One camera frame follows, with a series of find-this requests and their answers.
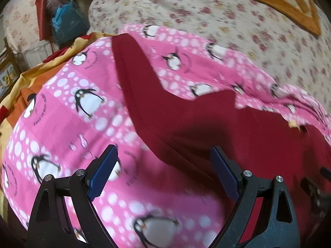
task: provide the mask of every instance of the penguin print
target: penguin print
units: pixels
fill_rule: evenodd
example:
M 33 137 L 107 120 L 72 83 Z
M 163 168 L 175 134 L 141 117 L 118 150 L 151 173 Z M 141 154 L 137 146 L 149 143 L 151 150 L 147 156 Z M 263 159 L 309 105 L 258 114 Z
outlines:
M 104 99 L 99 95 L 93 93 L 95 89 L 79 89 L 75 93 L 76 110 L 79 112 L 79 108 L 92 118 L 92 115 L 98 110 L 100 104 L 104 102 Z
M 120 173 L 121 173 L 121 162 L 120 159 L 117 158 L 117 162 L 115 163 L 115 166 L 108 177 L 108 181 L 111 182 L 115 181 L 118 177 L 120 177 Z
M 83 148 L 87 147 L 87 140 L 84 138 L 84 136 L 82 134 L 78 135 L 79 139 L 80 139 L 80 144 Z
M 157 248 L 167 248 L 173 242 L 179 225 L 178 220 L 148 215 L 137 218 L 133 228 L 143 245 L 147 248 L 152 245 Z
M 77 66 L 82 65 L 87 59 L 87 52 L 88 51 L 89 51 L 89 49 L 87 49 L 87 51 L 85 51 L 85 52 L 78 53 L 76 56 L 74 56 L 72 58 L 71 63 L 73 65 L 77 65 Z
M 45 157 L 48 157 L 48 155 L 42 154 L 31 158 L 31 166 L 39 183 L 41 183 L 48 174 L 52 174 L 57 178 L 61 170 L 59 165 L 45 159 Z
M 5 172 L 5 176 L 4 176 L 4 179 L 3 179 L 5 187 L 9 188 L 9 180 L 8 180 L 8 174 L 7 174 L 7 171 L 6 171 L 6 166 L 2 164 L 2 168 Z
M 208 43 L 206 45 L 206 50 L 209 53 L 209 55 L 211 56 L 212 59 L 218 59 L 218 60 L 222 60 L 225 52 L 226 52 L 226 48 L 223 48 L 217 44 L 214 43 Z
M 81 229 L 73 229 L 73 232 L 75 233 L 77 240 L 87 243 L 87 239 Z
M 245 94 L 242 85 L 236 83 L 236 84 L 234 84 L 234 85 L 231 85 L 231 87 L 232 87 L 236 92 L 240 93 L 241 95 L 244 95 L 244 94 Z
M 166 57 L 162 57 L 167 61 L 167 65 L 170 69 L 175 71 L 180 69 L 182 61 L 178 55 L 178 48 L 176 48 L 176 51 L 174 53 L 169 53 Z
M 37 97 L 37 94 L 36 93 L 31 93 L 28 96 L 27 101 L 28 102 L 31 101 L 31 102 L 29 103 L 28 107 L 26 108 L 26 110 L 24 112 L 24 115 L 23 115 L 24 118 L 28 118 L 34 112 L 34 108 L 36 106 L 36 97 Z
M 190 86 L 190 89 L 191 89 L 193 95 L 196 97 L 211 93 L 213 91 L 213 88 L 211 85 L 204 84 L 204 83 L 195 84 L 194 86 Z
M 147 25 L 143 28 L 143 33 L 146 37 L 155 37 L 158 33 L 159 26 L 156 25 Z
M 284 104 L 284 106 L 286 106 L 292 114 L 296 112 L 295 106 L 293 104 Z

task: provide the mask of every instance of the bolt head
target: bolt head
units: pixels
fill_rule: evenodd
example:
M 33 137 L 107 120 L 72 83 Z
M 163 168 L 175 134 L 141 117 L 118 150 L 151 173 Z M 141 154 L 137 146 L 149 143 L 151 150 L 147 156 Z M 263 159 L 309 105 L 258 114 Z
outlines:
M 85 173 L 85 170 L 83 170 L 83 169 L 79 169 L 76 171 L 77 176 L 82 176 L 84 173 Z
M 251 177 L 252 172 L 250 170 L 244 170 L 244 175 L 247 176 L 247 177 Z
M 44 178 L 44 180 L 45 180 L 46 182 L 48 182 L 48 181 L 51 180 L 51 179 L 52 179 L 52 176 L 51 176 L 50 174 L 46 175 L 45 178 Z
M 283 177 L 281 177 L 280 175 L 277 175 L 276 176 L 276 180 L 278 181 L 278 182 L 283 182 L 284 181 L 284 178 Z

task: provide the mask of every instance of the floral fabric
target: floral fabric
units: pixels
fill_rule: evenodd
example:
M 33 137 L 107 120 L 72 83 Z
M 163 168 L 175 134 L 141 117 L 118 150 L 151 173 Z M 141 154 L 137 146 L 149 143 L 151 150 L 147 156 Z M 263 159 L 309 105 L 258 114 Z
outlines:
M 125 23 L 162 25 L 247 55 L 280 84 L 298 85 L 331 111 L 331 24 L 318 8 L 314 37 L 253 0 L 94 0 L 90 31 L 117 33 Z

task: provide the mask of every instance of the red cloth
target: red cloth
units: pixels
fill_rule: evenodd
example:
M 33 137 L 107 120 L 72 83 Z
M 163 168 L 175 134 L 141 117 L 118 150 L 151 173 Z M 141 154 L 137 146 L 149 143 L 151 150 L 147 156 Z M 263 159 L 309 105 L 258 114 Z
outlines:
M 135 130 L 160 160 L 220 194 L 221 185 L 209 160 L 211 147 L 219 145 L 257 177 L 281 175 L 291 193 L 301 235 L 311 231 L 310 199 L 300 188 L 300 180 L 308 176 L 331 190 L 319 175 L 322 166 L 331 168 L 331 148 L 318 129 L 308 125 L 308 132 L 301 132 L 289 128 L 277 113 L 236 109 L 233 91 L 210 93 L 194 101 L 181 99 L 162 88 L 133 37 L 113 37 L 112 48 Z M 252 219 L 257 216 L 254 211 Z M 247 231 L 253 227 L 250 223 Z
M 8 109 L 5 106 L 0 108 L 0 123 L 7 117 Z
M 52 36 L 52 28 L 47 16 L 47 0 L 36 0 L 37 19 L 39 26 L 39 39 L 49 40 Z

